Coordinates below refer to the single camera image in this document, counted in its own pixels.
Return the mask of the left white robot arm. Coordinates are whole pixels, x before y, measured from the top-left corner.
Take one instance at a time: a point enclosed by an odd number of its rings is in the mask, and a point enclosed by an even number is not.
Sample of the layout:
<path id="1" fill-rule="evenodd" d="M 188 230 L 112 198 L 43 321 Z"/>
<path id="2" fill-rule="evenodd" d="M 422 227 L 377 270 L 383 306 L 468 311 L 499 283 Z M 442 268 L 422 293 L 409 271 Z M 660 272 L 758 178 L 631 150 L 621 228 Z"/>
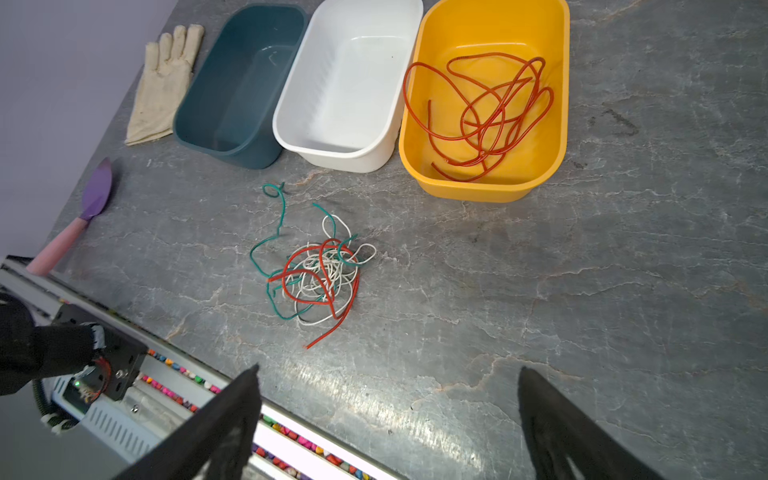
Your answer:
<path id="1" fill-rule="evenodd" d="M 51 324 L 38 325 L 22 300 L 1 294 L 1 394 L 31 384 L 41 420 L 55 433 L 79 420 L 52 404 L 45 379 L 71 376 L 86 408 L 102 397 L 121 400 L 147 353 L 145 343 L 79 306 L 64 304 Z"/>

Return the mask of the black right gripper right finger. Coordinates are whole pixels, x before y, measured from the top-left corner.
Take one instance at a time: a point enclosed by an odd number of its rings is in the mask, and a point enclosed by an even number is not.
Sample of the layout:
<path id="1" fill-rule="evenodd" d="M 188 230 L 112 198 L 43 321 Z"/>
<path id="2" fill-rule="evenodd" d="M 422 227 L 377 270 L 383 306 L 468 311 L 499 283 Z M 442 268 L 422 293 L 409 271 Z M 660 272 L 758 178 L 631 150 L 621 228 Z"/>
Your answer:
<path id="1" fill-rule="evenodd" d="M 537 371 L 518 379 L 521 425 L 538 479 L 659 479 Z"/>

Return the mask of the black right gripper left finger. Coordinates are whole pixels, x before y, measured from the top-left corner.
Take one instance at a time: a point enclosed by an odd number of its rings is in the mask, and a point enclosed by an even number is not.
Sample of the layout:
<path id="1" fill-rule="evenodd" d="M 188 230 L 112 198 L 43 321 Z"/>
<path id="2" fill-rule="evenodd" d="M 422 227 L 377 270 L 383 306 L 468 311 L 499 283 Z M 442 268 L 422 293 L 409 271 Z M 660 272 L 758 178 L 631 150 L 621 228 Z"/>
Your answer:
<path id="1" fill-rule="evenodd" d="M 252 456 L 262 396 L 259 367 L 242 372 L 118 479 L 240 479 Z"/>

